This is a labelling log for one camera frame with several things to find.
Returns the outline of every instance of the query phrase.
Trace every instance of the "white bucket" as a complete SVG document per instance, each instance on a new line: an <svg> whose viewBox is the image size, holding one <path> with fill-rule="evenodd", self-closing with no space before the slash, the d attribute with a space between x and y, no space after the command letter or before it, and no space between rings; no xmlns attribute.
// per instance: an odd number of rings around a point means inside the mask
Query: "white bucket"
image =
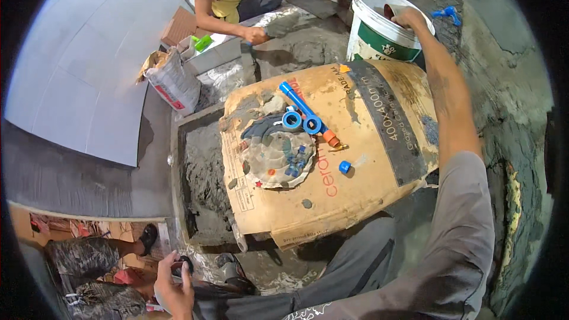
<svg viewBox="0 0 569 320"><path fill-rule="evenodd" d="M385 4L408 5L419 9L407 0L352 0L354 18L346 54L348 60L411 62L421 52L419 39L412 31L402 28L374 10L377 8L383 12ZM434 35L435 27L424 13L423 16Z"/></svg>

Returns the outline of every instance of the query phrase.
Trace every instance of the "man's arm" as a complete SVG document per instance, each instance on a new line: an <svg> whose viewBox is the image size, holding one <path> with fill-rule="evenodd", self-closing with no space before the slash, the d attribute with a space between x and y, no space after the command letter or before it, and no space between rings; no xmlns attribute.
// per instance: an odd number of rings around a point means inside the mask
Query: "man's arm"
<svg viewBox="0 0 569 320"><path fill-rule="evenodd" d="M195 7L197 25L203 30L239 36L251 42L253 45L261 44L268 39L263 28L248 28L210 16L212 0L195 0Z"/></svg>
<svg viewBox="0 0 569 320"><path fill-rule="evenodd" d="M427 79L439 122L439 167L443 169L459 151L471 151L482 158L470 93L452 56L431 34L420 11L409 7L392 20L413 29L423 48Z"/></svg>

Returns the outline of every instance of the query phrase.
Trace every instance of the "hand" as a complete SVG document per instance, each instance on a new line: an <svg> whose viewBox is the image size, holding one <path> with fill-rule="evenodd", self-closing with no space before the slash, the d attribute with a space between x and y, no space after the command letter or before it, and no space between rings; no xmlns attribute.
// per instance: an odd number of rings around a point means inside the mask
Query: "hand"
<svg viewBox="0 0 569 320"><path fill-rule="evenodd" d="M391 18L391 21L406 29L415 29L421 25L427 27L427 21L425 21L423 14L413 7L406 7L396 16Z"/></svg>
<svg viewBox="0 0 569 320"><path fill-rule="evenodd" d="M182 287L175 285L172 279L172 267L179 265L176 261L180 254L176 251L170 253L158 263L158 279L154 283L154 291L171 314L174 320L191 320L194 308L194 288L192 276L189 273L188 262L181 265Z"/></svg>
<svg viewBox="0 0 569 320"><path fill-rule="evenodd" d="M258 28L253 26L252 28L245 27L245 32L243 34L243 39L246 39L247 42L250 42L253 46L260 45L263 42L267 42L269 37L265 33L264 28Z"/></svg>

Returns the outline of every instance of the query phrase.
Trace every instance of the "cement bag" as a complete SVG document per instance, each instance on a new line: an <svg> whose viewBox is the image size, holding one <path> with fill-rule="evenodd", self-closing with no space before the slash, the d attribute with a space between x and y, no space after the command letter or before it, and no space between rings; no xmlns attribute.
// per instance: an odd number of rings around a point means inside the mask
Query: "cement bag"
<svg viewBox="0 0 569 320"><path fill-rule="evenodd" d="M295 188L263 189L245 175L251 167L240 159L240 135L268 95L284 97L282 81L349 148L332 152L317 135L306 179ZM435 109L426 74L413 63L357 60L251 84L227 98L220 130L239 230L270 232L281 249L357 224L426 185L424 177L438 167ZM347 174L338 170L341 161L352 164Z"/></svg>
<svg viewBox="0 0 569 320"><path fill-rule="evenodd" d="M175 47L168 50L164 64L146 69L144 75L160 96L181 116L192 114L200 97L202 83L184 71Z"/></svg>

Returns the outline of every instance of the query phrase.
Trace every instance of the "blue faucet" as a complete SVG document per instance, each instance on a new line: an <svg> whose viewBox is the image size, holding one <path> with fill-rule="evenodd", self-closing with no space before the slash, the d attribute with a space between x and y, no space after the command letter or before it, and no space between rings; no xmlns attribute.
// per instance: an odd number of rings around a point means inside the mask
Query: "blue faucet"
<svg viewBox="0 0 569 320"><path fill-rule="evenodd" d="M456 8L452 5L450 5L449 7L446 7L443 10L438 10L438 11L433 11L431 13L431 15L433 17L437 17L437 16L451 16L452 20L454 22L454 25L459 26L460 25L460 19L458 14L456 13Z"/></svg>

